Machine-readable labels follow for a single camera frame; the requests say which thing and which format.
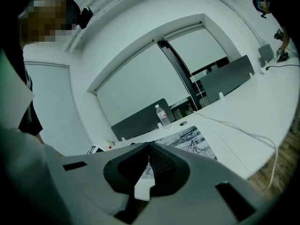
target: black shirt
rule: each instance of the black shirt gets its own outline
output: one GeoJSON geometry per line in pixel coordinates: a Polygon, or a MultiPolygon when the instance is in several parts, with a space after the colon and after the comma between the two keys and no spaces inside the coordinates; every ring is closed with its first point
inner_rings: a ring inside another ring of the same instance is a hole
{"type": "MultiPolygon", "coordinates": [[[[5,43],[3,44],[4,52],[11,65],[13,66],[19,77],[24,81],[24,83],[27,84],[27,81],[30,81],[30,90],[32,91],[32,80],[25,68],[23,51],[20,47],[19,36],[17,32],[18,20],[16,19],[15,23],[13,24],[13,26],[7,27],[8,30],[6,30],[8,39],[6,39],[5,43]]],[[[19,129],[34,136],[43,130],[34,110],[33,102],[30,103],[29,108],[26,110],[19,125],[19,129]]]]}
{"type": "Polygon", "coordinates": [[[281,27],[285,26],[286,21],[286,12],[283,9],[282,5],[278,5],[277,2],[271,2],[270,3],[270,12],[273,14],[273,16],[276,18],[278,23],[281,27]]]}

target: white wall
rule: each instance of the white wall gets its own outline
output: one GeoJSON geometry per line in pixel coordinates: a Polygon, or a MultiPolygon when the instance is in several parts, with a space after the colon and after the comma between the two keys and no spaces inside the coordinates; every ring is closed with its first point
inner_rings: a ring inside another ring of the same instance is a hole
{"type": "Polygon", "coordinates": [[[53,47],[27,45],[24,48],[24,60],[69,65],[75,107],[88,138],[93,144],[103,146],[103,148],[105,148],[104,138],[117,141],[97,97],[82,87],[85,76],[84,70],[80,66],[81,55],[78,51],[68,53],[53,47]]]}
{"type": "Polygon", "coordinates": [[[255,25],[255,28],[260,31],[260,34],[263,36],[263,38],[271,45],[272,50],[276,52],[281,46],[282,42],[274,39],[274,34],[280,28],[280,25],[274,16],[272,14],[267,14],[267,19],[260,17],[260,14],[253,6],[252,0],[231,1],[238,5],[238,7],[248,15],[249,19],[251,19],[251,22],[255,25]]]}
{"type": "Polygon", "coordinates": [[[203,25],[208,32],[216,39],[216,41],[223,48],[224,52],[227,54],[227,58],[230,62],[237,60],[241,57],[238,49],[235,47],[233,42],[227,36],[226,33],[211,20],[207,15],[204,15],[203,25]]]}
{"type": "Polygon", "coordinates": [[[145,0],[114,18],[87,42],[82,50],[85,89],[89,89],[101,77],[101,71],[141,36],[176,19],[203,13],[225,32],[241,56],[249,56],[254,70],[258,71],[258,41],[240,17],[220,0],[145,0]]]}

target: gray desk divider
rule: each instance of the gray desk divider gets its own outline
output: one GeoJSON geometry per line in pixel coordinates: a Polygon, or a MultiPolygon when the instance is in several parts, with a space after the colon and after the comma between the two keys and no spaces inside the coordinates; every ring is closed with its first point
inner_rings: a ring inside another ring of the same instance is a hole
{"type": "Polygon", "coordinates": [[[219,99],[219,93],[225,96],[246,82],[254,74],[253,67],[247,55],[221,67],[200,78],[200,82],[211,103],[219,99]]]}
{"type": "Polygon", "coordinates": [[[261,57],[262,57],[262,61],[263,61],[263,65],[265,65],[265,61],[270,62],[272,60],[272,58],[274,57],[274,53],[273,50],[270,46],[270,44],[267,44],[261,48],[258,49],[261,57]]]}

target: small bottle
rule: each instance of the small bottle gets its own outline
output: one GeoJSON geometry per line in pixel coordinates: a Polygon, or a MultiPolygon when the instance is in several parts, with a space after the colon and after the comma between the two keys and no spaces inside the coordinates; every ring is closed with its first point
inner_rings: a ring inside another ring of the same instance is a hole
{"type": "Polygon", "coordinates": [[[112,149],[113,146],[115,145],[115,142],[114,141],[110,141],[108,139],[105,139],[105,145],[108,149],[112,149]]]}
{"type": "Polygon", "coordinates": [[[156,107],[156,114],[158,115],[161,124],[164,126],[164,128],[170,128],[172,126],[170,120],[168,119],[165,111],[159,107],[159,105],[155,105],[156,107]]]}

